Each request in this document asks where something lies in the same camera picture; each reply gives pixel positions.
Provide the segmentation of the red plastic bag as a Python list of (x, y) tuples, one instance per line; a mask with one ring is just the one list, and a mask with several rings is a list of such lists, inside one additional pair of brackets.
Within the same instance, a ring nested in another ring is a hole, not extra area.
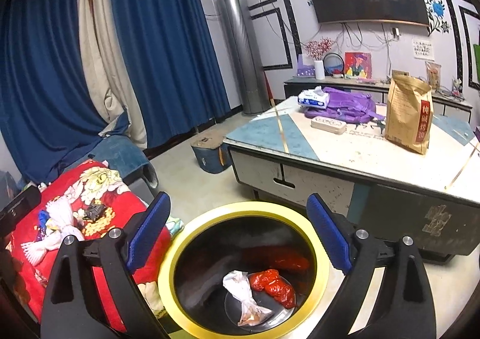
[(250, 287), (257, 292), (264, 292), (286, 309), (296, 306), (295, 290), (284, 280), (278, 270), (268, 269), (252, 273), (249, 276)]

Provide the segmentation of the white plastic bag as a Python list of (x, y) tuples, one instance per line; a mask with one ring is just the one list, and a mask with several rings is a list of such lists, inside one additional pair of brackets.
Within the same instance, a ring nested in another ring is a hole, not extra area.
[(272, 316), (272, 310), (259, 306), (253, 298), (250, 281), (245, 271), (230, 271), (223, 277), (222, 285), (235, 300), (240, 302), (239, 327), (254, 327)]

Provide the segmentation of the yellow rimmed trash bin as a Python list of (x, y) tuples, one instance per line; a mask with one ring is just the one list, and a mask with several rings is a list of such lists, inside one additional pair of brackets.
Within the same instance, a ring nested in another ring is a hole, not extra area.
[[(306, 338), (318, 319), (330, 263), (310, 221), (278, 204), (244, 201), (210, 210), (175, 237), (160, 268), (160, 297), (169, 317), (196, 338)], [(274, 311), (256, 327), (240, 327), (241, 306), (224, 288), (231, 271), (274, 268), (295, 290), (285, 309), (263, 292)]]

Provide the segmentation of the blue colourful wrapper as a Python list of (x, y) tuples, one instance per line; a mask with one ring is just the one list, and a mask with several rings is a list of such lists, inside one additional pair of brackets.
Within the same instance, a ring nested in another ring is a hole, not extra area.
[(47, 221), (50, 219), (50, 215), (47, 210), (40, 210), (37, 218), (37, 236), (35, 241), (42, 241), (47, 234)]

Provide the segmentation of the dark crumpled wrapper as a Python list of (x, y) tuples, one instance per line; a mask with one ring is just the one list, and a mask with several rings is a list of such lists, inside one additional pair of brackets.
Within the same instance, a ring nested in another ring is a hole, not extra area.
[(98, 199), (91, 201), (89, 206), (85, 209), (83, 218), (85, 220), (95, 222), (103, 216), (106, 206)]

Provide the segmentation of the red floral blanket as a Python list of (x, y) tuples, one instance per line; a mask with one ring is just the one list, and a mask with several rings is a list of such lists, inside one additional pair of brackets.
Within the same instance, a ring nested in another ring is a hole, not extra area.
[(88, 160), (4, 210), (19, 280), (13, 301), (41, 338), (165, 338), (155, 316), (170, 245), (171, 202), (143, 204), (107, 166)]

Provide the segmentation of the blue storage stool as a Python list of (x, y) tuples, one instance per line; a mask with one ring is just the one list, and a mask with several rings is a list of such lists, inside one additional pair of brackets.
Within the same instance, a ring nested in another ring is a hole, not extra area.
[(223, 132), (205, 132), (191, 143), (199, 167), (207, 173), (219, 174), (232, 165)]

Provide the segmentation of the white power strip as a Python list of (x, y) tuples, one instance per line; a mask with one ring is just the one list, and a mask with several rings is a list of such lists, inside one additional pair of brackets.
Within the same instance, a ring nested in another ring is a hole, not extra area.
[(347, 124), (345, 122), (321, 116), (316, 116), (311, 119), (311, 127), (337, 135), (341, 135), (347, 131)]

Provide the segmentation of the blue curtain left panel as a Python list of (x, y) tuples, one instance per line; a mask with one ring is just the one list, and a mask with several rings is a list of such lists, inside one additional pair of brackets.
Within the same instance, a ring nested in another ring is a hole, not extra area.
[(1, 134), (19, 172), (52, 182), (100, 143), (123, 134), (97, 112), (80, 56), (77, 0), (7, 0), (1, 10)]

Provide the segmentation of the purple bag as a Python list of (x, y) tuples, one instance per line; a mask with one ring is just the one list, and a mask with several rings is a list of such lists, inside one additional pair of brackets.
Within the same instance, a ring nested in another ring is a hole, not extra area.
[(329, 105), (320, 110), (304, 107), (304, 115), (313, 119), (316, 116), (341, 120), (345, 123), (368, 123), (371, 120), (383, 121), (385, 117), (377, 113), (375, 101), (370, 95), (361, 92), (346, 92), (331, 87), (322, 87), (329, 94)]

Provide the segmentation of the brown paper bag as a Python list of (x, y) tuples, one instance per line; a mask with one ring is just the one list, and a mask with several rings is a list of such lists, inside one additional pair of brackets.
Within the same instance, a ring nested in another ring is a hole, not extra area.
[(434, 110), (431, 86), (410, 75), (392, 75), (387, 97), (385, 139), (425, 155)]

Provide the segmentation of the round blue ornament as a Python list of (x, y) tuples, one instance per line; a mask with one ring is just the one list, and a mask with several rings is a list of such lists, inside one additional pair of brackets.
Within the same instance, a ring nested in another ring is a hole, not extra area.
[(340, 54), (329, 52), (323, 57), (326, 75), (341, 77), (344, 72), (344, 61)]

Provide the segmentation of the red artificial flowers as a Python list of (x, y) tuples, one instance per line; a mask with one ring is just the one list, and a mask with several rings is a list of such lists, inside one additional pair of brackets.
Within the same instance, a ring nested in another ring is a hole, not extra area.
[(320, 61), (327, 53), (329, 53), (334, 43), (334, 40), (328, 37), (322, 37), (318, 41), (311, 40), (307, 42), (307, 44), (304, 46), (304, 49), (310, 59), (313, 61)]

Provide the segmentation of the blue curtain right panel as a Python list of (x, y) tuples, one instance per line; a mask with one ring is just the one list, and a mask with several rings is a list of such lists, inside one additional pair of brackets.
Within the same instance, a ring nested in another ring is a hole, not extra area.
[(229, 113), (201, 0), (111, 1), (149, 148)]

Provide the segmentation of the colourful picture frame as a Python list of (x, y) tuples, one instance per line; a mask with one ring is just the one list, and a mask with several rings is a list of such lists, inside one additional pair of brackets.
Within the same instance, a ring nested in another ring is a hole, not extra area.
[(346, 76), (372, 78), (372, 57), (366, 52), (346, 52), (344, 54), (344, 71)]

